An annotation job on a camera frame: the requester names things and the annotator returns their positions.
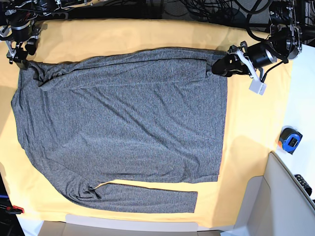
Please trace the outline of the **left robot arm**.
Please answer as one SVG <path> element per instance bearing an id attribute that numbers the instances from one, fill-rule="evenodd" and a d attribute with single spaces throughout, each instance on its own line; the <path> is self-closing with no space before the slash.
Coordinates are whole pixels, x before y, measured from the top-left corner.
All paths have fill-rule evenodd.
<path id="1" fill-rule="evenodd" d="M 226 56 L 212 66 L 212 73 L 231 77 L 234 74 L 257 76 L 264 81 L 263 67 L 276 63 L 288 63 L 302 51 L 302 29 L 296 18 L 296 1 L 273 0 L 267 4 L 269 10 L 270 34 L 260 38 L 253 34 L 251 27 L 246 28 L 248 35 L 258 43 L 248 46 L 245 41 L 240 46 L 232 45 Z"/>

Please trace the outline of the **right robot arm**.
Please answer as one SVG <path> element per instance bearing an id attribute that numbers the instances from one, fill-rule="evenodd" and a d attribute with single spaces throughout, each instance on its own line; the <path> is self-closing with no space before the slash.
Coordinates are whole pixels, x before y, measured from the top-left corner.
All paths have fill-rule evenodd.
<path id="1" fill-rule="evenodd" d="M 27 57 L 37 50 L 41 26 L 38 17 L 68 15 L 75 6 L 86 0 L 2 0 L 0 2 L 0 40 L 8 47 L 10 64 L 27 69 Z"/>

